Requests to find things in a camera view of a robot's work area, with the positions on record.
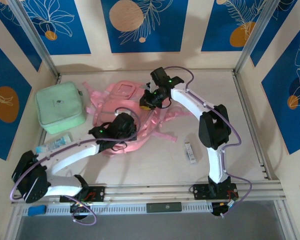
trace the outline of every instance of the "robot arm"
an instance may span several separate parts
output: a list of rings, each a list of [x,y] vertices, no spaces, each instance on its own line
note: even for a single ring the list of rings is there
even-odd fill
[[[220,193],[223,196],[225,191],[230,188],[231,180],[223,170],[221,149],[222,145],[229,141],[231,129],[210,109],[215,109],[229,120],[226,107],[214,106],[202,99],[191,90],[186,89],[186,84],[181,78],[177,76],[170,78],[162,67],[153,71],[151,77],[151,82],[147,84],[149,89],[144,91],[144,95],[140,99],[140,106],[148,109],[162,108],[162,102],[169,98],[179,102],[193,113],[199,121],[199,139],[208,152],[210,196],[217,198]]]
[[[149,110],[162,108],[163,101],[169,98],[184,105],[199,121],[198,136],[202,144],[207,147],[210,172],[209,184],[202,184],[205,186],[197,188],[198,191],[201,189],[205,193],[203,198],[196,199],[228,199],[227,191],[235,189],[236,185],[231,183],[230,176],[223,170],[221,146],[229,141],[231,130],[217,114],[211,111],[214,109],[229,120],[226,108],[223,105],[214,106],[187,90],[181,78],[177,76],[170,78],[162,67],[153,71],[151,76],[152,81],[148,84],[151,90],[144,91],[140,99],[141,108]],[[28,151],[22,155],[12,175],[15,183],[13,189],[18,188],[26,203],[36,202],[45,196],[58,195],[84,199],[88,194],[89,186],[80,175],[64,177],[54,174],[80,159],[110,149],[117,143],[133,141],[136,135],[137,127],[134,119],[123,112],[113,122],[94,127],[75,143],[39,155]],[[46,161],[53,161],[56,164],[48,169],[43,164]]]
[[[123,112],[113,122],[92,128],[75,143],[39,155],[32,151],[24,153],[12,174],[12,180],[15,184],[19,181],[17,188],[26,203],[36,202],[46,196],[80,194],[80,198],[85,197],[89,186],[80,175],[66,177],[54,174],[85,157],[113,148],[128,139],[134,140],[136,135],[133,117]],[[44,165],[47,161],[56,164],[48,169]]]

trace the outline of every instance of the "gray floor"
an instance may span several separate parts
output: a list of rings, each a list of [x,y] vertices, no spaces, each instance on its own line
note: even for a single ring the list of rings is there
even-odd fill
[[[283,240],[285,238],[272,202],[244,202],[224,219],[216,218],[211,213],[101,215],[96,225],[82,226],[72,222],[69,216],[26,216],[21,220],[16,239]]]

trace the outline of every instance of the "orange circle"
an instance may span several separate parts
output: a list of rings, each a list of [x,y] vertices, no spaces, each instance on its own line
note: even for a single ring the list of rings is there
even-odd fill
[[[292,110],[294,110],[298,107],[298,98],[295,95],[291,95],[288,98],[288,106]]]
[[[140,38],[139,38],[139,42],[143,44],[143,43],[146,42],[146,39],[145,39],[144,37],[140,37]]]
[[[109,12],[113,27],[121,32],[130,32],[138,29],[144,22],[141,8],[131,0],[117,1]]]
[[[238,26],[230,36],[230,44],[233,47],[240,48],[244,47],[247,43],[248,37],[254,29],[256,23],[248,22],[243,26]]]
[[[51,41],[54,41],[54,40],[56,40],[57,39],[57,34],[55,34],[53,31],[46,31],[45,32],[45,37],[47,38],[47,39],[49,39],[49,40],[51,40]]]
[[[216,4],[222,5],[225,4],[227,0],[216,0]]]
[[[9,86],[0,87],[0,120],[13,123],[19,113],[19,98],[15,90]]]

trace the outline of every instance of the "pink fabric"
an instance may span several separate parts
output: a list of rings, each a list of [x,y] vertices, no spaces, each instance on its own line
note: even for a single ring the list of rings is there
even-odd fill
[[[93,125],[99,126],[105,122],[112,122],[115,119],[114,111],[118,107],[127,107],[136,112],[141,120],[141,128],[137,135],[137,140],[127,141],[127,147],[124,144],[117,144],[114,150],[107,149],[103,151],[109,157],[115,154],[123,154],[139,149],[150,136],[156,136],[175,143],[176,136],[158,132],[157,128],[162,123],[170,121],[179,116],[189,116],[191,112],[183,112],[181,105],[175,105],[165,109],[156,108],[154,111],[148,111],[139,107],[139,100],[144,94],[141,84],[132,81],[120,81],[116,84],[110,84],[106,91],[100,92],[92,89],[92,87],[84,82],[83,85],[90,94],[91,103],[95,110],[87,107],[86,111],[93,114]]]

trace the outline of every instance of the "mounting plate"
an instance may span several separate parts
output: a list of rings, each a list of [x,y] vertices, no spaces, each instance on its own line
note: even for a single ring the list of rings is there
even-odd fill
[[[194,199],[195,200],[225,200],[229,201],[230,199],[233,199],[234,197],[238,198],[238,190],[237,185],[235,183],[230,183],[229,188],[227,188],[225,191],[219,192],[216,196],[210,195],[210,188],[209,184],[194,184],[192,186]]]
[[[105,188],[104,186],[89,186],[87,190],[87,194],[84,197],[81,197],[79,199],[81,202],[98,202],[103,203],[105,198]],[[73,203],[74,201],[68,199],[65,196],[60,196],[60,203]]]

